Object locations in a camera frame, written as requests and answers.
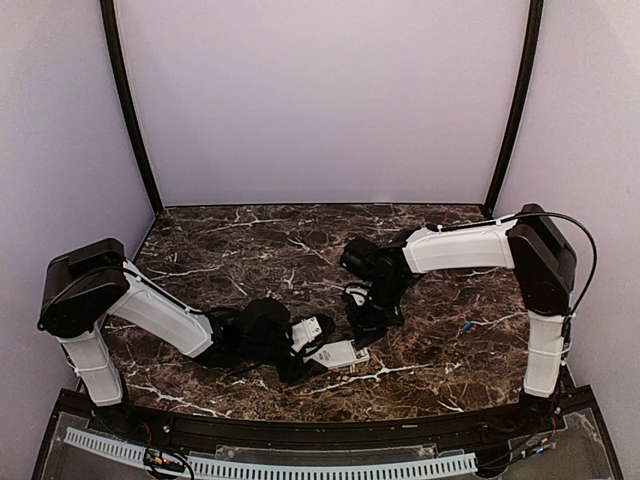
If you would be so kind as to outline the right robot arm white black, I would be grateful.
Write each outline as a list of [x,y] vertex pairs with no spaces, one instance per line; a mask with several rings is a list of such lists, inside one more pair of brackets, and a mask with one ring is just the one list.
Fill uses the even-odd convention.
[[544,398],[556,389],[561,362],[571,346],[571,324],[586,295],[574,290],[577,254],[557,227],[559,220],[584,227],[568,215],[526,204],[518,213],[498,219],[402,230],[384,244],[352,239],[339,263],[358,279],[341,294],[356,348],[403,325],[402,298],[422,276],[456,269],[508,269],[518,282],[529,321],[523,380],[529,396],[511,410],[510,424],[521,434],[534,432],[549,416]]

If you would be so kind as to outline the white remote control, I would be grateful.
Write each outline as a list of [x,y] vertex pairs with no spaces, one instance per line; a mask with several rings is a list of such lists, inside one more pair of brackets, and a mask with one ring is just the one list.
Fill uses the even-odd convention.
[[342,340],[325,344],[304,360],[306,362],[313,360],[328,370],[333,370],[368,362],[370,353],[366,347],[357,350],[353,340]]

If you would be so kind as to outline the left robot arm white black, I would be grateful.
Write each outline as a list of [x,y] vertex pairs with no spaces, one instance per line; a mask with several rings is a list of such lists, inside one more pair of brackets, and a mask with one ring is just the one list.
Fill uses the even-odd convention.
[[317,318],[292,322],[272,298],[243,309],[190,307],[146,278],[114,238],[54,258],[37,327],[59,341],[91,400],[103,407],[103,421],[120,436],[134,435],[141,415],[123,399],[123,382],[101,334],[106,316],[138,326],[204,367],[272,365],[285,383],[306,377],[304,359],[322,334]]

